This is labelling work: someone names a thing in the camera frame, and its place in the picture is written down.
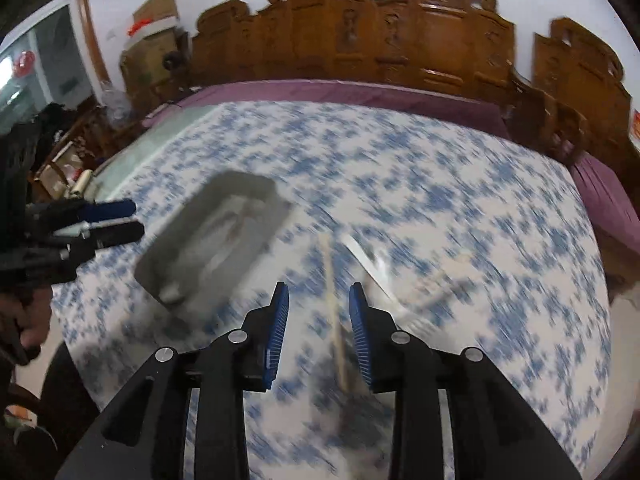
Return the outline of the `person's left hand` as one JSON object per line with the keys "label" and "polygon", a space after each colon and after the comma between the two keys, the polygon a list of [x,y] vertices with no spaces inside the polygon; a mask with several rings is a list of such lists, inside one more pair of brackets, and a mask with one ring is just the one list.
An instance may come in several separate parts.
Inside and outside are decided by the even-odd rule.
{"label": "person's left hand", "polygon": [[37,357],[50,332],[52,298],[50,284],[21,292],[2,290],[1,352],[13,364],[24,366]]}

